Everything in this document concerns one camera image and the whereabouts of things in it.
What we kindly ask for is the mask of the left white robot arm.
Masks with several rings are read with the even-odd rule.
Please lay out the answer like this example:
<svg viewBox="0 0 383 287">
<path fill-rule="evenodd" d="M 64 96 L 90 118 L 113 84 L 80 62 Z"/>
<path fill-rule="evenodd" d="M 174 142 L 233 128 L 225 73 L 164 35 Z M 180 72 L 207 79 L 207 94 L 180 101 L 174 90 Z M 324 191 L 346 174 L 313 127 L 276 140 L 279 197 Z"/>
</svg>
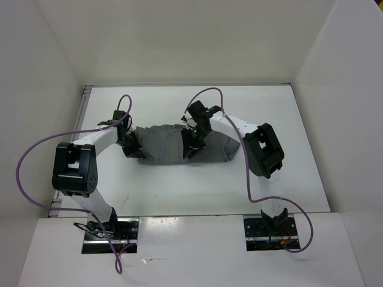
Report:
<svg viewBox="0 0 383 287">
<path fill-rule="evenodd" d="M 114 238 L 120 229 L 116 211 L 97 189 L 97 156 L 111 145 L 120 146 L 127 158 L 142 156 L 142 146 L 127 112 L 115 110 L 112 119 L 100 122 L 97 129 L 85 137 L 58 144 L 52 177 L 55 190 L 71 197 L 81 209 L 89 212 L 86 231 L 106 239 Z"/>
</svg>

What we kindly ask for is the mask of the grey pleated skirt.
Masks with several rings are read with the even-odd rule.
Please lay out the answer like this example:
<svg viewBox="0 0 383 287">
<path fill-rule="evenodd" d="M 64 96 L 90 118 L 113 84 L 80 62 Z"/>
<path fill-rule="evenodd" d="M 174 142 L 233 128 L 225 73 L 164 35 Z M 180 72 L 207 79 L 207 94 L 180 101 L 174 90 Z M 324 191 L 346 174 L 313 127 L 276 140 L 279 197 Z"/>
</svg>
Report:
<svg viewBox="0 0 383 287">
<path fill-rule="evenodd" d="M 204 138 L 205 148 L 188 158 L 184 156 L 186 143 L 182 129 L 179 124 L 137 127 L 135 134 L 142 146 L 139 163 L 149 166 L 225 163 L 234 159 L 240 147 L 236 140 L 213 131 Z"/>
</svg>

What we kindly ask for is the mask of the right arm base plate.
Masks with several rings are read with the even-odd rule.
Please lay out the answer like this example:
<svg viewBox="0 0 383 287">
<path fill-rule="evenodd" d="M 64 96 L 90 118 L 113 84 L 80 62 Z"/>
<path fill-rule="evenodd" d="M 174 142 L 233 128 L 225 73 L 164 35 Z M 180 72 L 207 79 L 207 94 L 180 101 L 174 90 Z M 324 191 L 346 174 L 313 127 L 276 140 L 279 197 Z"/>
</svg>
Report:
<svg viewBox="0 0 383 287">
<path fill-rule="evenodd" d="M 300 242 L 292 215 L 287 208 L 274 218 L 265 213 L 243 218 L 247 252 L 277 251 L 285 247 L 292 251 L 300 249 Z"/>
</svg>

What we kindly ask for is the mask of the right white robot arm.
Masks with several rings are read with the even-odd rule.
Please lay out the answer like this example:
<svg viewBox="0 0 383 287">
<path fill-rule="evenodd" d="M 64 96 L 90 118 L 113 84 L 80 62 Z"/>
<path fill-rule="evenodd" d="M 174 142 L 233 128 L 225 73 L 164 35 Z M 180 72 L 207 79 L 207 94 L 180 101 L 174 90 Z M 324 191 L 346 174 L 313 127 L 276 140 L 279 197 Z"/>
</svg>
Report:
<svg viewBox="0 0 383 287">
<path fill-rule="evenodd" d="M 285 157 L 273 127 L 256 125 L 231 116 L 219 106 L 205 107 L 201 101 L 192 103 L 181 118 L 184 158 L 192 158 L 206 147 L 205 138 L 219 132 L 238 141 L 244 151 L 247 180 L 250 173 L 257 176 L 262 201 L 262 227 L 265 233 L 275 235 L 283 228 L 288 211 L 282 206 L 280 170 Z"/>
</svg>

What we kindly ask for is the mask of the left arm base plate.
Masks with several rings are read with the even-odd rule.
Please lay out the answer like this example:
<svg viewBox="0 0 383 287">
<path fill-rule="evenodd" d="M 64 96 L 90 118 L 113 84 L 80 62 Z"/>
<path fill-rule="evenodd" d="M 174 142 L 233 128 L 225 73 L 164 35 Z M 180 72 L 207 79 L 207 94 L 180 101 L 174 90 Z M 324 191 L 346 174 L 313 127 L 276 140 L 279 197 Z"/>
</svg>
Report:
<svg viewBox="0 0 383 287">
<path fill-rule="evenodd" d="M 111 254 L 113 252 L 98 224 L 91 221 L 87 224 L 75 222 L 74 226 L 84 231 L 82 254 Z M 106 224 L 105 228 L 117 252 L 137 253 L 139 218 L 119 218 L 115 231 L 112 231 L 111 227 Z"/>
</svg>

